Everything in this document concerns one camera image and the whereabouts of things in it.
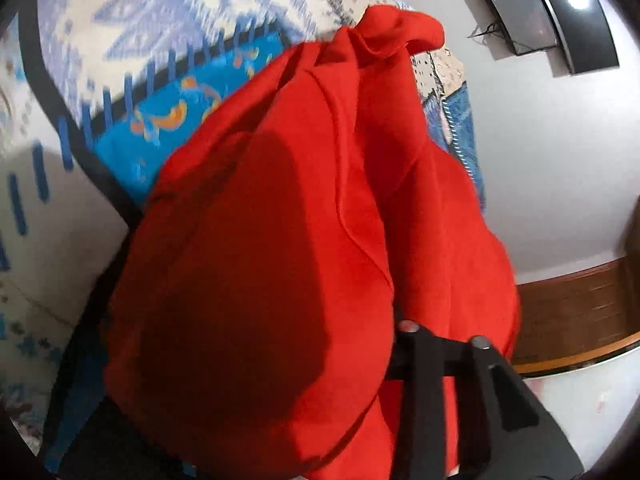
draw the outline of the red fabric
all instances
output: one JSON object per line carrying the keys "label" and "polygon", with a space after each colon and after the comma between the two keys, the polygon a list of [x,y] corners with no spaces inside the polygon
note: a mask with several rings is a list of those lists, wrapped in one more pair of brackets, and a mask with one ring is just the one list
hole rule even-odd
{"label": "red fabric", "polygon": [[149,438],[221,479],[386,480],[392,304],[513,344],[507,256],[415,90],[410,54],[443,41],[371,7],[275,59],[165,165],[107,336],[108,392]]}

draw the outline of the black screen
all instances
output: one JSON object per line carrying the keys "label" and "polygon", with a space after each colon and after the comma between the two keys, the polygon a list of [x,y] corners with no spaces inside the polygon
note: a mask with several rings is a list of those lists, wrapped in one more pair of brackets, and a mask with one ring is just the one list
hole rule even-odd
{"label": "black screen", "polygon": [[572,73],[618,65],[609,24],[598,0],[543,0]]}

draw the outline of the patterned bedsheet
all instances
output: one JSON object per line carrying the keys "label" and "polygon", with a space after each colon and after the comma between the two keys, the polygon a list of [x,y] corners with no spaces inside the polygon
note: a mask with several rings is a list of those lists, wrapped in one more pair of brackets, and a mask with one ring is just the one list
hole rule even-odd
{"label": "patterned bedsheet", "polygon": [[[404,6],[23,1],[0,41],[0,396],[50,470],[104,396],[114,258],[162,163],[289,43],[327,38],[373,3]],[[430,135],[483,206],[462,65],[446,48],[413,64]]]}

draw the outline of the white surface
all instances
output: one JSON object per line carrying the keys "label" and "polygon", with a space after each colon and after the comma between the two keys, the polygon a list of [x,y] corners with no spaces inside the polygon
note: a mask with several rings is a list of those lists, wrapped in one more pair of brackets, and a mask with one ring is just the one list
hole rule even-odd
{"label": "white surface", "polygon": [[495,39],[495,60],[467,38],[492,21],[484,0],[406,1],[444,24],[465,64],[486,219],[518,281],[615,258],[640,194],[640,50],[611,4],[620,69],[554,77],[552,65],[566,73],[559,52],[510,56]]}
{"label": "white surface", "polygon": [[640,348],[589,368],[525,382],[589,470],[612,443],[640,394]]}

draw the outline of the red garment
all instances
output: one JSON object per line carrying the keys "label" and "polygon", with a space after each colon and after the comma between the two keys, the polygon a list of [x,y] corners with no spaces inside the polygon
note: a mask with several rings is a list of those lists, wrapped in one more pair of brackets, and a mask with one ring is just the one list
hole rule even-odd
{"label": "red garment", "polygon": [[443,41],[429,16],[371,7],[275,59],[167,162],[107,339],[108,392],[150,439],[220,479],[387,480],[392,304],[513,344],[507,256],[415,89],[410,54]]}

